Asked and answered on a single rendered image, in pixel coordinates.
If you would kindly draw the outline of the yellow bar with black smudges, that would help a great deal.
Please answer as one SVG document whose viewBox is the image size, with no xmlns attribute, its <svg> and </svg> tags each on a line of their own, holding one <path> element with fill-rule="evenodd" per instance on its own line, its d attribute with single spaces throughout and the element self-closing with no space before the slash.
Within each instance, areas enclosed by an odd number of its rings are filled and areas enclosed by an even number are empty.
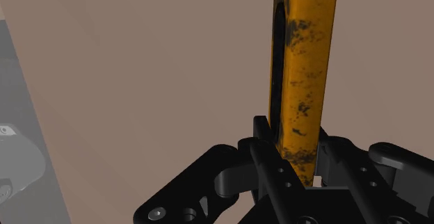
<svg viewBox="0 0 434 224">
<path fill-rule="evenodd" d="M 273 0 L 268 123 L 305 186 L 314 183 L 337 0 Z"/>
</svg>

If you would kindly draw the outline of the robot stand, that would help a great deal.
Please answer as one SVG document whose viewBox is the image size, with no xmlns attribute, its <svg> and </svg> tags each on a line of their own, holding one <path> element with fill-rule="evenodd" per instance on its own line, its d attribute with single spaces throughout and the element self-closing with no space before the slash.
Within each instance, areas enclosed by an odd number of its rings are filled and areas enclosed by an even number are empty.
<svg viewBox="0 0 434 224">
<path fill-rule="evenodd" d="M 6 20 L 0 20 L 0 224 L 72 224 Z"/>
</svg>

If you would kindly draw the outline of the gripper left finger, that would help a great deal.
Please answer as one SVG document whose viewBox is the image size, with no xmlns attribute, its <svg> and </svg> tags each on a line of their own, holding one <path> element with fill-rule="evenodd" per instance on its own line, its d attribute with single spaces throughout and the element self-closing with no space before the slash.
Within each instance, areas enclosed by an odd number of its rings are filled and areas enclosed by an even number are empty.
<svg viewBox="0 0 434 224">
<path fill-rule="evenodd" d="M 133 224 L 214 224 L 244 192 L 255 205 L 239 224 L 299 224 L 305 189 L 273 139 L 267 118 L 254 117 L 251 137 L 211 147 L 137 208 Z"/>
</svg>

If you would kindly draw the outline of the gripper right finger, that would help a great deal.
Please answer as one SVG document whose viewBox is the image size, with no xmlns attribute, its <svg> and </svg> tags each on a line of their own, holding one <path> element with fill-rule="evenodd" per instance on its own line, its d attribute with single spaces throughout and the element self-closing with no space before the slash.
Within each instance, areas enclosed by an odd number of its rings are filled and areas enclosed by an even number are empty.
<svg viewBox="0 0 434 224">
<path fill-rule="evenodd" d="M 319 132 L 315 174 L 351 192 L 365 224 L 434 224 L 434 160 L 378 142 L 361 150 Z"/>
</svg>

